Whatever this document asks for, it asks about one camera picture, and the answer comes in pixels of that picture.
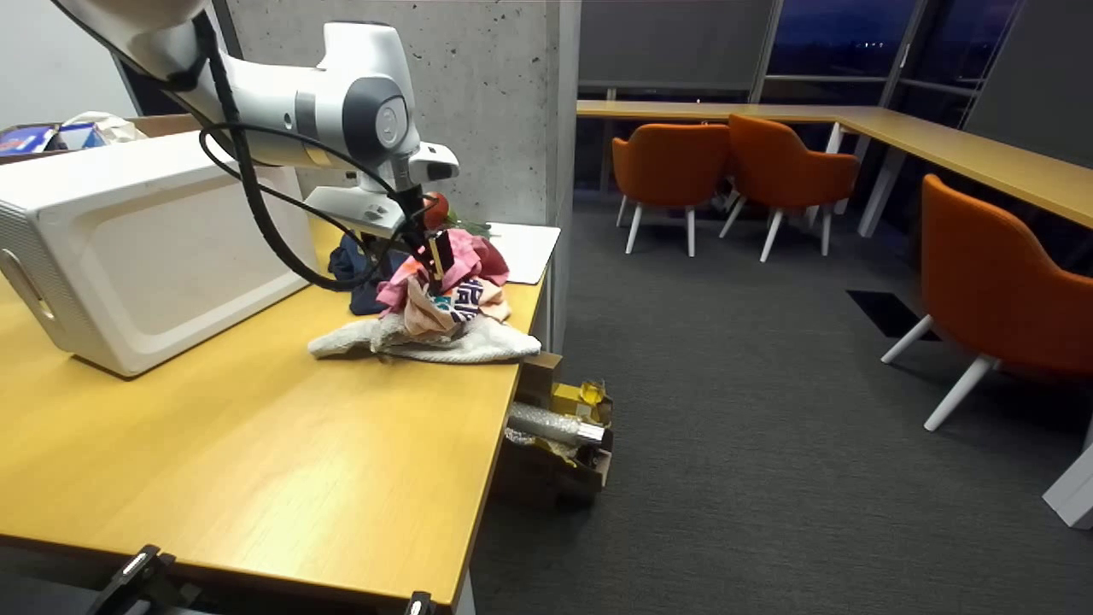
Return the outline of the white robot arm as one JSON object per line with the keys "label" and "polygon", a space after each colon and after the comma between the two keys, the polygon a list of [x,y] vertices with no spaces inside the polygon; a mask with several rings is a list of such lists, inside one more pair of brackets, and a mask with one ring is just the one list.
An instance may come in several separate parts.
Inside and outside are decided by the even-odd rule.
{"label": "white robot arm", "polygon": [[53,0],[137,74],[203,122],[260,126],[253,154],[292,167],[367,167],[397,190],[459,175],[446,142],[414,122],[414,80],[391,24],[326,26],[326,56],[268,65],[233,56],[212,0]]}

